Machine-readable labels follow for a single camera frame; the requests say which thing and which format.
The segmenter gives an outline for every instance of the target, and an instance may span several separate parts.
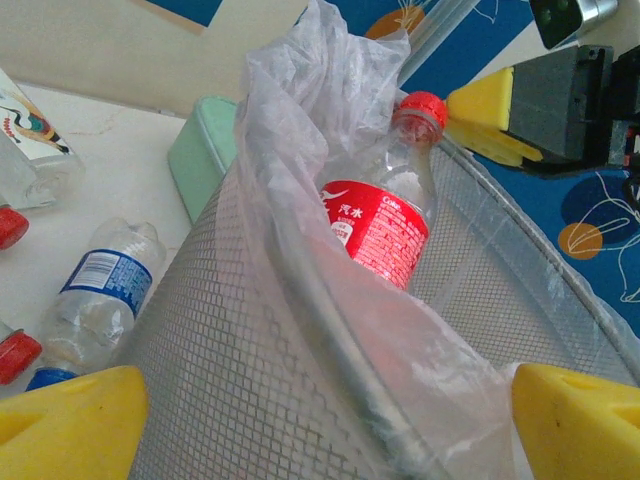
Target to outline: coca-cola bottle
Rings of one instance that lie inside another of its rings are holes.
[[[333,166],[321,189],[331,229],[356,262],[406,289],[433,227],[437,199],[429,152],[447,108],[428,92],[407,95],[373,155]]]

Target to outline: metal wire mesh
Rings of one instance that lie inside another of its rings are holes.
[[[434,152],[438,223],[413,293],[496,366],[547,362],[632,383],[575,286],[465,162]],[[237,188],[232,170],[118,358],[143,370],[151,397],[132,478],[382,478],[363,467],[358,426],[302,340],[261,298]]]

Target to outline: blue bottle label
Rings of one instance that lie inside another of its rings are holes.
[[[136,259],[115,250],[87,252],[60,293],[86,290],[118,298],[126,303],[133,317],[138,316],[153,279]]]

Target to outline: blue bottle cap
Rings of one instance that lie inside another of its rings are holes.
[[[64,382],[75,377],[77,377],[75,373],[61,368],[39,368],[33,375],[29,385],[27,385],[26,391],[30,392],[37,388],[48,387],[54,383]]]

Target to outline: green container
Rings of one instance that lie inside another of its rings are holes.
[[[169,149],[169,168],[192,223],[236,156],[235,114],[236,104],[232,101],[202,97]]]

